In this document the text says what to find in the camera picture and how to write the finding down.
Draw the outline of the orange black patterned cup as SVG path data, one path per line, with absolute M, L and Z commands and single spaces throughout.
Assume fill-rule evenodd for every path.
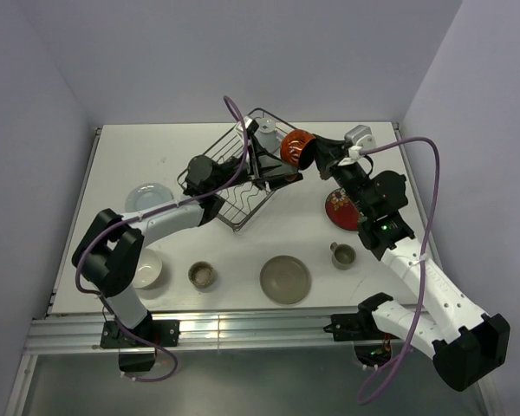
M 315 136 L 302 129 L 287 134 L 281 143 L 281 159 L 299 170 L 307 169 L 314 161 Z

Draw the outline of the light blue ceramic mug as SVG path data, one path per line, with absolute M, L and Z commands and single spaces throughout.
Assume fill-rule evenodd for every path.
M 255 137 L 258 143 L 269 153 L 276 153 L 281 145 L 276 122 L 270 118 L 255 118 L 258 128 Z

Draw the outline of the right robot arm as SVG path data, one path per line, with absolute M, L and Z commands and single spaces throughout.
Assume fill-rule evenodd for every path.
M 358 328 L 369 338 L 382 333 L 404 340 L 431 360 L 439 377 L 462 392 L 502 366 L 510 324 L 472 302 L 427 254 L 428 236 L 417 239 L 400 215 L 407 206 L 406 176 L 383 171 L 369 176 L 359 159 L 377 153 L 369 134 L 358 140 L 314 140 L 322 179 L 332 178 L 361 215 L 362 245 L 417 296 L 414 311 L 378 293 L 359 306 Z

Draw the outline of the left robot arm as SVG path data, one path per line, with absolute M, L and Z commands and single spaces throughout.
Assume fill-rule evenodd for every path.
M 188 164 L 181 200 L 144 211 L 118 214 L 105 209 L 96 215 L 72 256 L 75 280 L 91 283 L 90 293 L 121 325 L 120 336 L 141 346 L 152 334 L 151 313 L 132 285 L 142 249 L 211 222 L 224 205 L 218 195 L 224 189 L 251 182 L 277 190 L 301 179 L 297 167 L 267 152 L 253 134 L 245 135 L 239 157 L 219 163 L 196 156 Z

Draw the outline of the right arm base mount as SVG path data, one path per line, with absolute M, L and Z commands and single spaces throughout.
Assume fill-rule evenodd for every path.
M 393 358 L 392 341 L 397 337 L 376 328 L 362 312 L 333 314 L 323 329 L 335 342 L 352 342 L 354 354 L 362 366 L 380 367 Z

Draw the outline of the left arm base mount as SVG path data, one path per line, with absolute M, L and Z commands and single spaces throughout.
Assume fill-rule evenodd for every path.
M 178 320 L 151 320 L 142 334 L 123 328 L 117 321 L 106 321 L 102 328 L 99 347 L 118 352 L 118 367 L 122 375 L 139 382 L 156 382 L 172 377 L 179 361 L 171 348 L 179 343 Z M 161 356 L 169 358 L 170 371 L 163 376 L 145 377 Z

